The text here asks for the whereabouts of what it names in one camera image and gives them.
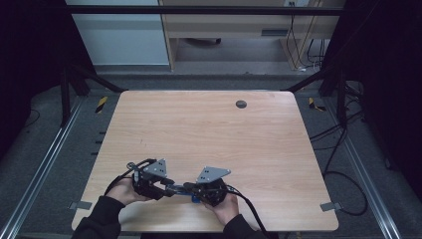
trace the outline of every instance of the person's arm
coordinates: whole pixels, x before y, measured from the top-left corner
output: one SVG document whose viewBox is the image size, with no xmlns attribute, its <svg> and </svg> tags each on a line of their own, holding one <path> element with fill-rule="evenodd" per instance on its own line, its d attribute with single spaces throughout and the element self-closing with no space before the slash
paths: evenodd
<svg viewBox="0 0 422 239">
<path fill-rule="evenodd" d="M 239 213 L 237 196 L 227 193 L 224 200 L 215 207 L 205 204 L 205 207 L 214 212 L 221 224 L 223 233 L 234 239 L 264 239 L 267 238 L 261 231 L 255 231 Z"/>
<path fill-rule="evenodd" d="M 121 230 L 120 210 L 132 202 L 146 200 L 148 198 L 133 191 L 130 178 L 122 179 L 106 196 L 100 196 L 93 212 L 81 220 L 72 238 L 117 238 Z"/>
</svg>

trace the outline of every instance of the wood grain surface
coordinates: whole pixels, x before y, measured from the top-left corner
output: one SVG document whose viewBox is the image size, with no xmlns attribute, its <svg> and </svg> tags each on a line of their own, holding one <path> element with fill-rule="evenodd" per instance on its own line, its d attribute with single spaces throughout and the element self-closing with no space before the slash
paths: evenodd
<svg viewBox="0 0 422 239">
<path fill-rule="evenodd" d="M 244 109 L 236 102 L 247 103 Z M 338 226 L 295 96 L 267 91 L 128 91 L 121 94 L 82 201 L 95 204 L 128 162 L 165 158 L 168 178 L 195 182 L 204 166 L 231 169 L 224 181 L 256 207 L 269 231 L 332 231 Z M 258 224 L 243 199 L 240 211 Z M 73 228 L 91 210 L 78 209 Z M 222 231 L 190 197 L 135 202 L 120 212 L 123 231 Z"/>
</svg>

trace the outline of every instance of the desk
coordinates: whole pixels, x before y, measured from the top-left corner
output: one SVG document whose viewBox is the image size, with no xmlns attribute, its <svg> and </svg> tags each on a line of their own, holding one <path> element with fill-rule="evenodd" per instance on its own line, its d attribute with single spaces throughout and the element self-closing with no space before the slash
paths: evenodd
<svg viewBox="0 0 422 239">
<path fill-rule="evenodd" d="M 247 103 L 243 109 L 236 102 Z M 255 205 L 269 231 L 332 231 L 338 226 L 304 122 L 290 92 L 128 91 L 121 94 L 82 201 L 95 204 L 128 162 L 166 158 L 168 178 L 194 182 L 204 166 Z M 136 202 L 119 215 L 123 231 L 222 231 L 190 197 Z M 239 198 L 241 213 L 258 229 Z M 75 229 L 90 210 L 78 209 Z"/>
<path fill-rule="evenodd" d="M 261 6 L 283 7 L 285 0 L 159 0 L 162 6 Z M 310 0 L 307 7 L 342 7 L 344 0 Z M 273 38 L 280 39 L 293 70 L 301 65 L 311 39 L 330 39 L 337 24 L 334 16 L 274 15 L 172 15 L 163 14 L 162 23 L 170 68 L 174 69 L 180 38 Z M 263 30 L 280 30 L 287 35 L 263 35 Z"/>
</svg>

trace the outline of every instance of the metal clip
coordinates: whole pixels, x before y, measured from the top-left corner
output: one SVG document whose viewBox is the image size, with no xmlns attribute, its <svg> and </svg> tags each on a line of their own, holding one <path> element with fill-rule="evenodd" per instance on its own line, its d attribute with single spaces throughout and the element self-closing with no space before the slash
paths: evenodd
<svg viewBox="0 0 422 239">
<path fill-rule="evenodd" d="M 342 206 L 338 202 L 328 202 L 321 204 L 320 209 L 322 209 L 322 211 L 339 210 L 342 209 Z"/>
<path fill-rule="evenodd" d="M 79 201 L 79 202 L 71 202 L 68 206 L 68 209 L 76 210 L 78 208 L 90 210 L 93 204 L 91 202 Z"/>
</svg>

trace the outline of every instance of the white wall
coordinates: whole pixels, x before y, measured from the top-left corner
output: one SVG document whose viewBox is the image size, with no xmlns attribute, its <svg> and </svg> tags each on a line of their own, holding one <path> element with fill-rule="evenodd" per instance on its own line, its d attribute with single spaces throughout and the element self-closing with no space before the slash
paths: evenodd
<svg viewBox="0 0 422 239">
<path fill-rule="evenodd" d="M 68 5 L 157 5 L 156 0 L 67 0 Z M 168 65 L 159 15 L 74 14 L 95 66 Z"/>
</svg>

